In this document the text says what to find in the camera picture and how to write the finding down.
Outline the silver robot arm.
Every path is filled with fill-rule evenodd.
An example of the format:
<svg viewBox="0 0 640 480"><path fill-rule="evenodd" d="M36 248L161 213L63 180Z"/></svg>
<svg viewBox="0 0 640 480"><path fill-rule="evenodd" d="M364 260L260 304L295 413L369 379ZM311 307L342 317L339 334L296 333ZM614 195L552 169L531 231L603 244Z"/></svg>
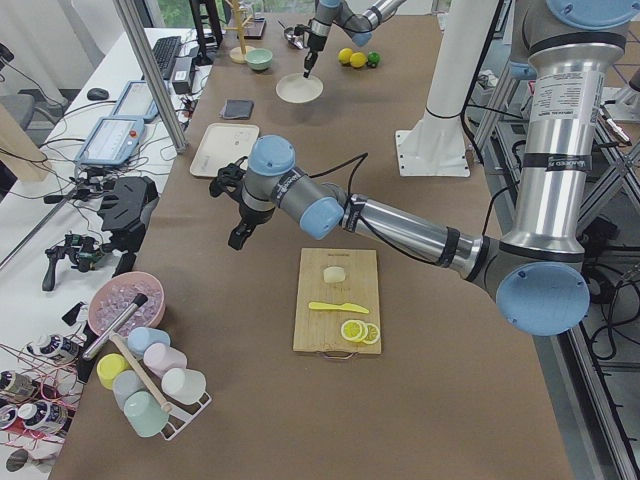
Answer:
<svg viewBox="0 0 640 480"><path fill-rule="evenodd" d="M306 24L294 27L296 35L306 36L306 48L309 50L304 59L303 77L310 77L333 25L340 27L354 44L364 46L371 39L372 32L393 17L402 4L401 0L376 1L358 14L347 1L316 1L314 16Z"/></svg>
<svg viewBox="0 0 640 480"><path fill-rule="evenodd" d="M443 39L431 44L413 27L400 31L409 66L434 55L417 123L384 142L380 159L357 163L345 186L327 172L309 174L298 153L319 158L343 146L343 134L304 142L260 137L238 165L227 194L240 220L230 244L254 229L331 237L335 229L385 243L425 265L450 270L496 302L514 327L550 336L576 326L589 295L581 275L577 226L601 94L624 53L635 1L518 1L507 69L534 81L533 109L517 182L515 222L482 227L489 201L484 168L469 160L462 121L473 77L488 51L497 1L453 4Z"/></svg>

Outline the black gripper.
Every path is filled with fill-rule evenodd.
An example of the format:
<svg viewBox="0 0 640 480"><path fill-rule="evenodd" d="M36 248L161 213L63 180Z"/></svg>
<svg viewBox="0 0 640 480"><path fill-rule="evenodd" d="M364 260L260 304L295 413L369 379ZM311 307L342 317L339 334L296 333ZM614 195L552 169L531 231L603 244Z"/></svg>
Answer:
<svg viewBox="0 0 640 480"><path fill-rule="evenodd" d="M257 226L267 223L273 216L273 209L256 210L242 199L238 201L240 222L231 231L228 245L234 250L241 250L245 242L251 237Z"/></svg>
<svg viewBox="0 0 640 480"><path fill-rule="evenodd" d="M303 77L309 78L319 57L322 48L309 48L309 52L305 56L303 63Z"/></svg>

